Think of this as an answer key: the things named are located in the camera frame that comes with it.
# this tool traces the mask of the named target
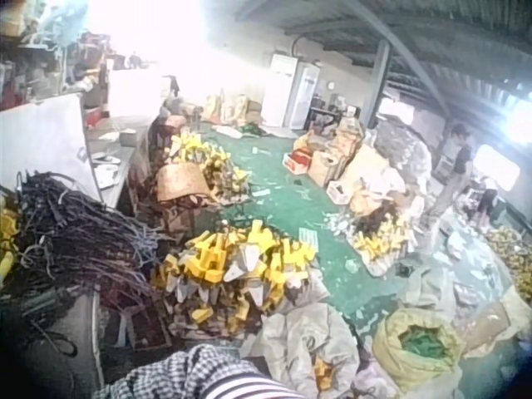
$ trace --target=green floor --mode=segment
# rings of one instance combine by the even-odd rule
[[[271,225],[293,237],[298,237],[300,227],[315,229],[318,232],[319,263],[331,293],[330,304],[350,317],[363,338],[372,337],[385,314],[397,308],[395,298],[405,288],[406,279],[397,277],[393,269],[383,278],[372,277],[347,241],[343,237],[334,237],[333,232],[325,227],[325,215],[337,213],[341,207],[333,204],[325,190],[317,187],[308,176],[292,175],[283,167],[283,154],[291,151],[293,141],[277,137],[234,140],[212,132],[204,137],[222,145],[238,166],[252,172],[252,191],[271,191],[270,195],[245,204],[243,209],[227,208],[225,216],[231,218],[243,210],[246,215],[267,219]],[[474,247],[475,242],[468,240],[468,249]],[[345,263],[349,259],[361,266],[356,273],[346,269]],[[427,262],[437,264],[433,258]],[[490,295],[496,296],[485,281],[469,273],[471,262],[474,264],[475,259],[466,257],[456,264],[456,276],[483,292],[488,299]],[[490,397],[490,391],[502,383],[500,366],[511,364],[514,358],[513,343],[503,342],[487,357],[462,361],[464,376],[460,388],[465,398]]]

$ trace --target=crate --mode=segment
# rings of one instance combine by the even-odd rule
[[[347,205],[352,197],[352,193],[348,193],[339,181],[331,181],[329,183],[327,195],[336,205]]]

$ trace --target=steel beam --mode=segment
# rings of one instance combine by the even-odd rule
[[[431,77],[426,73],[423,65],[417,60],[416,56],[408,49],[401,39],[390,29],[390,27],[381,21],[369,8],[363,5],[360,0],[342,0],[343,6],[356,14],[360,19],[366,22],[370,27],[379,32],[385,39],[387,39],[397,52],[405,58],[409,67],[418,75],[426,86],[428,91],[440,104],[441,109],[446,115],[450,115],[449,107],[447,106],[443,96],[438,91],[438,88],[432,81]]]
[[[477,23],[460,22],[444,17],[425,17],[419,14],[400,12],[387,12],[378,17],[391,27],[407,27],[409,29],[436,28],[451,33],[475,36],[490,42],[509,46],[522,54],[532,56],[532,45],[518,37],[504,32],[493,32]],[[363,22],[358,18],[348,18],[340,21],[313,22],[286,29],[288,35],[304,35],[307,33],[326,32],[336,30],[355,30],[364,28]]]
[[[382,89],[386,84],[386,74],[390,66],[390,55],[392,54],[392,46],[386,40],[381,40],[375,56],[375,63],[373,65],[373,72],[371,78],[372,91],[366,95],[364,106],[360,114],[360,123],[365,127],[372,128],[375,121],[375,114],[381,102]]]
[[[248,0],[244,5],[238,10],[235,15],[237,22],[244,22],[249,20],[260,8],[267,5],[275,6],[277,3],[276,0]]]

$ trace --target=bright window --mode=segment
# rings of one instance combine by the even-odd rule
[[[397,116],[406,125],[411,125],[412,121],[414,121],[414,110],[413,106],[387,97],[382,99],[379,106],[380,114]]]
[[[512,190],[520,173],[518,165],[486,144],[481,145],[476,152],[473,166],[481,174],[495,180],[504,191]]]

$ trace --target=metal roof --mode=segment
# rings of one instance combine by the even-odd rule
[[[369,8],[423,66],[452,118],[503,137],[519,99],[532,98],[529,0],[231,0],[237,21],[281,27],[372,67],[382,35],[353,6]],[[407,101],[445,115],[435,92],[394,54],[387,84]]]

